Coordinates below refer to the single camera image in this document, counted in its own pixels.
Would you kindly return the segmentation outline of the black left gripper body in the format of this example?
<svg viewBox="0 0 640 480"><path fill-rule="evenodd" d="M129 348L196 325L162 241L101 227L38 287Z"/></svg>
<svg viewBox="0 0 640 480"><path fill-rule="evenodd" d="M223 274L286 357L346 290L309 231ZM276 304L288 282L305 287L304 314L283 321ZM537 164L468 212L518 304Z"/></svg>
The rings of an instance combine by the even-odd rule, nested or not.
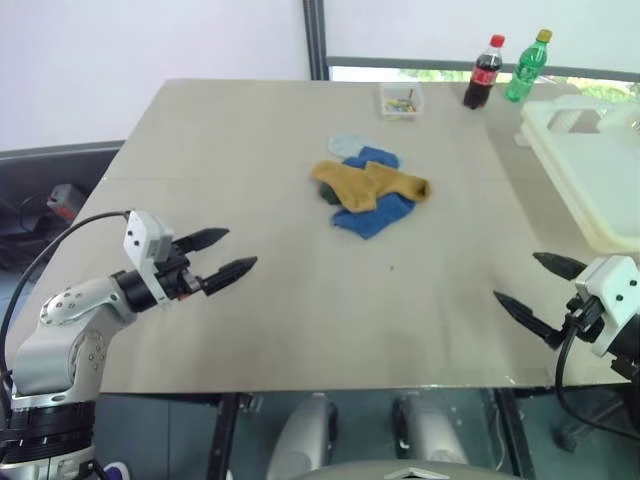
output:
<svg viewBox="0 0 640 480"><path fill-rule="evenodd" d="M189 252L180 242L173 242L167 258L154 263L155 277L169 300L186 298L202 289L201 278L190 270Z"/></svg>

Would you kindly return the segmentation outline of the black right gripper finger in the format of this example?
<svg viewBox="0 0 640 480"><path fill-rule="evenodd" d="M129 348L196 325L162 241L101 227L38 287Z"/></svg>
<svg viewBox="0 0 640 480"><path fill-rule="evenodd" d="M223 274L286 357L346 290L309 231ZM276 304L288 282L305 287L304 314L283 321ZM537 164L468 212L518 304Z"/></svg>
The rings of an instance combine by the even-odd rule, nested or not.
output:
<svg viewBox="0 0 640 480"><path fill-rule="evenodd" d="M533 310L504 293L494 291L496 300L521 326L540 338L552 350L557 350L566 338L564 330L556 330L538 319Z"/></svg>
<svg viewBox="0 0 640 480"><path fill-rule="evenodd" d="M533 257L546 270L565 280L576 279L587 268L578 260L551 252L534 252Z"/></svg>

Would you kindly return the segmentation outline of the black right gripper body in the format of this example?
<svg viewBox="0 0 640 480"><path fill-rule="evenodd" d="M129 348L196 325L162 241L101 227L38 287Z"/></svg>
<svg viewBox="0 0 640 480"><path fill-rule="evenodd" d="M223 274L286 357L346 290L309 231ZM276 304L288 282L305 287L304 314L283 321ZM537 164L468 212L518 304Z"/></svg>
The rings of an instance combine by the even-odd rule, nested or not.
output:
<svg viewBox="0 0 640 480"><path fill-rule="evenodd" d="M576 294L567 302L566 308L568 312L564 317L563 343L566 344L572 337L593 344L604 328L602 316L605 309L601 301L595 296L589 296L584 300Z"/></svg>

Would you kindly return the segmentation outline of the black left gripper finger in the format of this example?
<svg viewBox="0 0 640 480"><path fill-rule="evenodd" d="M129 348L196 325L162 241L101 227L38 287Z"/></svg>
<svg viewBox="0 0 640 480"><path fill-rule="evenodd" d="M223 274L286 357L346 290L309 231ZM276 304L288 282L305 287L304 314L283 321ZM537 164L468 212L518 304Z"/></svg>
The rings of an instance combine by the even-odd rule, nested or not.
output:
<svg viewBox="0 0 640 480"><path fill-rule="evenodd" d="M206 249L229 233L226 228L205 228L177 239L173 244L182 253L191 253Z"/></svg>
<svg viewBox="0 0 640 480"><path fill-rule="evenodd" d="M246 257L220 267L215 274L200 280L201 290L207 296L214 295L242 278L257 260L256 256Z"/></svg>

